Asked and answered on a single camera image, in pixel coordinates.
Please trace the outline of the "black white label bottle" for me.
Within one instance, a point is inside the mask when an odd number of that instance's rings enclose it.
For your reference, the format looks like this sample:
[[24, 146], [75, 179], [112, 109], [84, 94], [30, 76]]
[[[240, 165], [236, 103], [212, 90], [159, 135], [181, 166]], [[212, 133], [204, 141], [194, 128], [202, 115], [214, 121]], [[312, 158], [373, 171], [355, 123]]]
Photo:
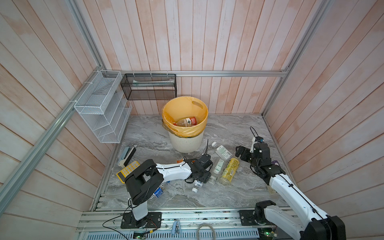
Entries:
[[199, 189], [203, 186], [203, 183], [198, 180], [194, 180], [193, 184], [194, 184], [194, 187], [192, 188], [192, 191], [194, 193], [197, 193]]

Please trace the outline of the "red label clear bottle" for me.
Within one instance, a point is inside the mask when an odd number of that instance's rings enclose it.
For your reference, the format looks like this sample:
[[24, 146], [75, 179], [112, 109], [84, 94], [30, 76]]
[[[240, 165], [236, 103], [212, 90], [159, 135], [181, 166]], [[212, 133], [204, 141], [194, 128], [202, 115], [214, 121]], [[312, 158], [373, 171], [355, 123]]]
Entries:
[[193, 126], [196, 126], [198, 123], [197, 123], [197, 119], [195, 117], [188, 117], [188, 118], [183, 118], [179, 121], [177, 121], [176, 123], [173, 123], [174, 126], [178, 126], [178, 127], [193, 127]]

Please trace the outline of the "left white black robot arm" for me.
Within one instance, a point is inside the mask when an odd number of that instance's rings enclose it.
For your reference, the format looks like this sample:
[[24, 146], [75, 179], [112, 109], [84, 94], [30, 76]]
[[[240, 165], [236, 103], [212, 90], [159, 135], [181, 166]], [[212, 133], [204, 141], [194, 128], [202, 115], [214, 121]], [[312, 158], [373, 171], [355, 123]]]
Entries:
[[159, 197], [161, 185], [175, 180], [188, 180], [205, 184], [211, 177], [213, 162], [204, 154], [197, 159], [183, 159], [176, 164], [156, 164], [149, 159], [123, 167], [117, 173], [129, 193], [130, 212], [123, 214], [122, 229], [155, 228], [161, 226], [162, 213], [149, 213], [148, 200]]

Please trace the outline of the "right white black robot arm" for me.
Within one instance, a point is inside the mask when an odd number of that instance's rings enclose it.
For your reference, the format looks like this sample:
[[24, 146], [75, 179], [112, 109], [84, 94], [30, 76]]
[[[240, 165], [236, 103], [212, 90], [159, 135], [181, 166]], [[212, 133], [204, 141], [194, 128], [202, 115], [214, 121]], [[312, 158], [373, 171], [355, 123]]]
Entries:
[[254, 210], [241, 210], [243, 226], [273, 224], [294, 240], [345, 240], [346, 227], [337, 216], [330, 216], [314, 204], [291, 181], [285, 171], [272, 163], [270, 148], [261, 137], [252, 146], [237, 146], [235, 156], [250, 163], [251, 171], [275, 190], [296, 216], [284, 212], [271, 200], [256, 203]]

